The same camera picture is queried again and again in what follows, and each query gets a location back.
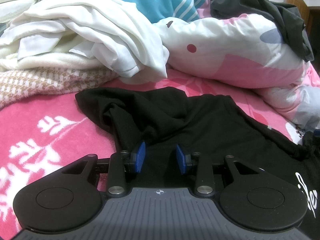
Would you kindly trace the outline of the black t-shirt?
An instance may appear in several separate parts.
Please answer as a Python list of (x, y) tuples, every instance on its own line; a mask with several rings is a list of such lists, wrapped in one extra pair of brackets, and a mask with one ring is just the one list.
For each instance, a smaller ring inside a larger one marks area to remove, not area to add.
[(146, 144), (146, 157), (135, 186), (176, 186), (182, 175), (174, 149), (207, 153), (220, 163), (232, 154), (304, 191), (309, 204), (319, 202), (319, 150), (313, 133), (297, 145), (239, 108), (232, 98), (186, 96), (166, 87), (147, 92), (96, 88), (75, 96), (80, 110), (113, 134), (121, 149)]

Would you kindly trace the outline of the pink floral bed blanket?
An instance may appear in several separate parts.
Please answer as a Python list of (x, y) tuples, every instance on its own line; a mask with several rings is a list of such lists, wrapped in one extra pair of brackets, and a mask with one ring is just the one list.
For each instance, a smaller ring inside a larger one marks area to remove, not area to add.
[[(158, 83), (129, 85), (121, 79), (106, 87), (146, 91), (163, 87), (183, 90), (187, 96), (222, 94), (260, 123), (278, 130), (296, 144), (303, 132), (284, 119), (257, 94), (174, 69)], [(115, 151), (112, 135), (98, 128), (78, 109), (74, 94), (37, 95), (1, 110), (1, 238), (20, 231), (12, 203), (27, 184), (94, 153), (107, 158)]]

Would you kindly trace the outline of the pink white houndstooth blanket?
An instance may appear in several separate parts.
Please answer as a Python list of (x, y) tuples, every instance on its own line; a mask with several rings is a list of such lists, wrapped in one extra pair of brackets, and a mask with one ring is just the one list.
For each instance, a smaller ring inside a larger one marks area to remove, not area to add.
[(118, 78), (106, 67), (34, 68), (1, 72), (1, 109), (33, 95), (60, 95), (95, 88)]

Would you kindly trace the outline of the pink white patterned duvet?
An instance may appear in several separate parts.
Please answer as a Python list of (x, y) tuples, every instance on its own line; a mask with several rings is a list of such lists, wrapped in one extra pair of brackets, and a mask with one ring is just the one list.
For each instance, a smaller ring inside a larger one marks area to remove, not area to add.
[(272, 21), (258, 14), (210, 15), (192, 22), (168, 17), (155, 25), (173, 68), (253, 89), (300, 128), (319, 128), (319, 77)]

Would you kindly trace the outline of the white crumpled sheet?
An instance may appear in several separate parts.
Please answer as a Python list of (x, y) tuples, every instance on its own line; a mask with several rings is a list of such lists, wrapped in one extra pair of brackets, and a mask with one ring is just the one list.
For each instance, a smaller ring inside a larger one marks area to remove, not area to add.
[(167, 77), (169, 52), (156, 27), (122, 0), (42, 0), (1, 36), (1, 71), (104, 66), (121, 77)]

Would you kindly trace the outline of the brown wooden door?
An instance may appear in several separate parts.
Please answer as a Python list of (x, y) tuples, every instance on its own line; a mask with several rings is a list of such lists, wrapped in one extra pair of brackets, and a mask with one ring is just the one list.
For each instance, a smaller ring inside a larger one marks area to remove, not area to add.
[(304, 0), (286, 0), (287, 3), (297, 7), (301, 18), (304, 20), (308, 37), (315, 39), (316, 33), (319, 32), (319, 7), (310, 7)]

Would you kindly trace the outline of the dark grey garment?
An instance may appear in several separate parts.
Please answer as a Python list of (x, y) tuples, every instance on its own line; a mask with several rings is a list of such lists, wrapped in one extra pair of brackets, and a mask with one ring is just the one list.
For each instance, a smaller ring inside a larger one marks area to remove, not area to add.
[(298, 57), (306, 62), (314, 60), (305, 22), (295, 5), (270, 0), (210, 0), (210, 14), (218, 19), (241, 14), (261, 15), (276, 25), (284, 43)]

